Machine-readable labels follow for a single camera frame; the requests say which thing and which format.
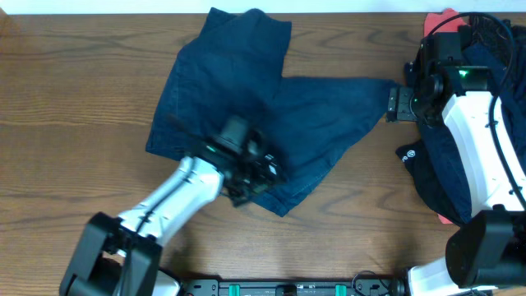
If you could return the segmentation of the dark blue denim shorts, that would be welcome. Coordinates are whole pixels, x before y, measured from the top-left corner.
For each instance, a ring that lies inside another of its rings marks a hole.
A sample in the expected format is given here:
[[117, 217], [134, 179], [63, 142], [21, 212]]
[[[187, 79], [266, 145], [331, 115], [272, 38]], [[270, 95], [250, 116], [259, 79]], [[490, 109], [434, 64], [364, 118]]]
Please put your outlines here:
[[212, 136], [240, 116], [268, 137], [286, 176], [255, 203], [279, 216], [299, 205], [385, 114], [395, 83], [283, 76], [291, 30], [258, 9], [211, 9], [200, 34], [178, 52], [146, 150], [180, 160], [196, 136]]

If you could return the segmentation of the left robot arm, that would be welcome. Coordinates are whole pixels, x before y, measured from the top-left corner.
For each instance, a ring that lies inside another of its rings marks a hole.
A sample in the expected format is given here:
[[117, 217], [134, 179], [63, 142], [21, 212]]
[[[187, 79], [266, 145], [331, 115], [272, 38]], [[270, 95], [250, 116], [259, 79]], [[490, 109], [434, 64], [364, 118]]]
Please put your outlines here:
[[177, 170], [146, 199], [116, 217], [85, 224], [65, 271], [61, 295], [177, 295], [160, 270], [165, 245], [203, 206], [225, 195], [238, 207], [284, 181], [269, 137], [239, 116], [219, 133], [195, 138]]

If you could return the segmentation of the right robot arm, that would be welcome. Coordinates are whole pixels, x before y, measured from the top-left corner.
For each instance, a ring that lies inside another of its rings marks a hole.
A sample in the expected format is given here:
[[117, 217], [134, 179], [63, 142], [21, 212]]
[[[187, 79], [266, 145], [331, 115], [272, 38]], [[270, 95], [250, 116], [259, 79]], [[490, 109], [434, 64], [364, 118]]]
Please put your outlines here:
[[485, 66], [462, 59], [459, 32], [422, 39], [412, 87], [390, 91], [387, 119], [446, 126], [468, 181], [472, 219], [445, 255], [392, 280], [391, 295], [456, 295], [525, 284], [525, 175], [502, 120]]

